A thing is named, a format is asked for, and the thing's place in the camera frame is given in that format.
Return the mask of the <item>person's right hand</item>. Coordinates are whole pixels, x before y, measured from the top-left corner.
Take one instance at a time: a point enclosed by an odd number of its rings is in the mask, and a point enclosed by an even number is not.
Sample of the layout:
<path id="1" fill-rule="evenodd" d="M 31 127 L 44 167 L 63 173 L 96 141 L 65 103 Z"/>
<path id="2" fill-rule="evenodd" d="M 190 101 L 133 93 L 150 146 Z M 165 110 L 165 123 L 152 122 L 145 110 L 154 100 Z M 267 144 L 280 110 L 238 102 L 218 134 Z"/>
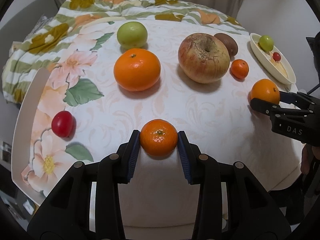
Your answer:
<path id="1" fill-rule="evenodd" d="M 319 147 L 305 144 L 302 149 L 302 162 L 300 167 L 302 174 L 308 174 L 311 161 L 314 157 L 319 160 Z"/>

